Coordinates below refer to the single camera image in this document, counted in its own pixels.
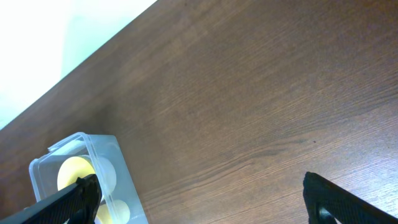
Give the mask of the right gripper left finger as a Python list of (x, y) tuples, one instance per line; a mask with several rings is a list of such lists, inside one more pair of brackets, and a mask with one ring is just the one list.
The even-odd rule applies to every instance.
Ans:
[(3, 220), (1, 224), (94, 224), (102, 192), (95, 174)]

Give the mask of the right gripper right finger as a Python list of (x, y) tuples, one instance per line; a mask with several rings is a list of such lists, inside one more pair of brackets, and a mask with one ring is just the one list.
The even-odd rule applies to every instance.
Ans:
[(397, 223), (396, 217), (313, 172), (305, 174), (303, 198), (311, 224)]

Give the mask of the yellow plastic cup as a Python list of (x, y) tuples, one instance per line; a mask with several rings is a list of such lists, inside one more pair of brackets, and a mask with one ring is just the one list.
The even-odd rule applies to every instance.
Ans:
[(109, 208), (106, 204), (102, 204), (99, 206), (95, 218), (95, 224), (113, 224)]

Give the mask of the yellow plastic bowl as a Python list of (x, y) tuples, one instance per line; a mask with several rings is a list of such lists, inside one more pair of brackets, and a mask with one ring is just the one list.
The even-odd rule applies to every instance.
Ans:
[(58, 171), (57, 189), (62, 190), (75, 183), (77, 178), (84, 178), (91, 174), (95, 174), (95, 170), (88, 156), (69, 157)]

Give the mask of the white plastic bowl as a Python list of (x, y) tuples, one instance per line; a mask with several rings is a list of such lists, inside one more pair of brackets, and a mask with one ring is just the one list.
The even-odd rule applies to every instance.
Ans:
[(114, 166), (105, 157), (99, 157), (99, 166), (102, 176), (104, 178), (105, 186), (108, 188), (108, 192), (112, 193), (115, 189), (117, 182)]

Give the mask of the cream plastic cup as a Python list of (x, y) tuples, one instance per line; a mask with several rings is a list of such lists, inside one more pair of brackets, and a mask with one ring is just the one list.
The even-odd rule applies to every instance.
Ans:
[(117, 216), (117, 224), (126, 224), (130, 219), (130, 209), (126, 202), (122, 200), (114, 201), (114, 211)]

